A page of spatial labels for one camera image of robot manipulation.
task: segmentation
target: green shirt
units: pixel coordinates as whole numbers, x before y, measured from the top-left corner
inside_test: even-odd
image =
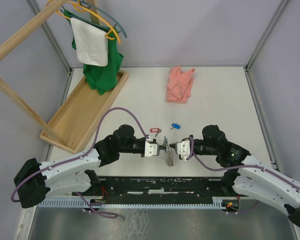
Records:
[[[75,17],[76,19],[84,21],[85,23],[95,26],[105,32],[110,30],[107,26],[101,26],[97,23],[89,22],[67,10],[64,11],[64,15],[69,18]],[[118,52],[117,38],[115,34],[111,32],[109,37],[115,39],[108,39],[108,64],[106,66],[83,64],[83,74],[86,77],[87,83],[91,89],[96,89],[100,95],[113,89],[117,85],[117,72],[120,70],[122,60],[124,59],[124,56]],[[75,38],[72,39],[72,48],[75,50],[77,49]]]

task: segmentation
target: wooden pole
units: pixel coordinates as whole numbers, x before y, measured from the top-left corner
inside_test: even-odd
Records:
[[[28,23],[21,27],[7,41],[0,45],[0,61],[5,58],[31,33],[40,27],[55,11],[57,11],[67,0],[54,0],[42,11],[35,15]]]
[[[25,103],[25,101],[21,99],[21,97],[19,97],[19,95],[8,84],[2,80],[1,77],[0,91],[3,92],[18,108],[20,108],[30,118],[37,122],[47,133],[50,134],[51,137],[65,145],[64,141],[46,124],[46,122],[38,114],[35,113],[35,111],[28,106],[28,104]]]
[[[85,1],[86,1],[88,4],[92,4],[92,5],[95,5],[95,6],[97,7],[97,4],[98,4],[98,3],[97,3],[97,0],[85,0]],[[91,10],[92,12],[94,12],[95,14],[98,14],[98,15],[99,15],[97,9],[95,9],[94,7],[91,7],[90,10]],[[99,18],[97,18],[95,15],[93,15],[93,14],[90,13],[90,18],[91,18],[91,21],[92,21],[93,23],[95,23],[95,24],[100,24]]]

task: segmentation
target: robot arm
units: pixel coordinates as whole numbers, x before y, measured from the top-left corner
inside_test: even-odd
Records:
[[[224,185],[239,195],[245,195],[266,203],[285,215],[300,227],[300,182],[266,166],[248,150],[226,139],[217,125],[202,130],[203,139],[193,136],[170,144],[180,159],[189,161],[196,155],[216,155],[216,161],[226,171],[221,179]]]
[[[31,174],[47,170],[33,176],[18,189],[21,206],[30,208],[41,203],[46,197],[72,192],[83,193],[91,188],[98,188],[100,182],[93,169],[117,161],[120,153],[141,154],[142,157],[159,155],[163,148],[155,139],[137,139],[134,133],[132,126],[122,125],[113,134],[98,141],[87,155],[86,151],[82,151],[58,161],[38,163],[35,158],[26,161],[14,178],[15,186]]]

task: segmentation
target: white table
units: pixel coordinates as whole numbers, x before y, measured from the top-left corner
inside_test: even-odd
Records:
[[[188,69],[190,67],[182,67],[183,71]],[[271,166],[242,67],[195,67],[191,97],[186,104],[166,102],[169,67],[129,67],[123,70],[129,73],[129,79],[112,107],[123,107],[133,112],[146,133],[150,133],[151,128],[162,129],[157,136],[158,143],[162,144],[164,136],[169,143],[178,142],[190,134],[195,139],[202,139],[203,127],[217,124],[229,141],[249,150],[260,161]],[[74,70],[68,95],[83,76],[82,68]],[[181,129],[170,130],[172,123],[180,124]],[[123,124],[133,126],[137,138],[143,136],[132,117],[117,110],[109,113],[103,121],[98,141]],[[54,146],[50,161],[69,155]],[[221,167],[215,156],[200,158],[211,168]],[[121,153],[118,161],[96,169],[96,173],[99,176],[143,177],[221,177],[224,174],[206,170],[194,158],[185,162],[174,154],[173,162],[173,167],[167,166],[163,151],[160,156],[151,158]]]

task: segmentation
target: gray floor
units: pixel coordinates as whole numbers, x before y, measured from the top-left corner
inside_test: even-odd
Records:
[[[255,201],[241,200],[242,208]],[[109,209],[105,219],[81,209],[37,208],[30,240],[294,240],[288,218],[273,207],[225,215],[221,210]]]

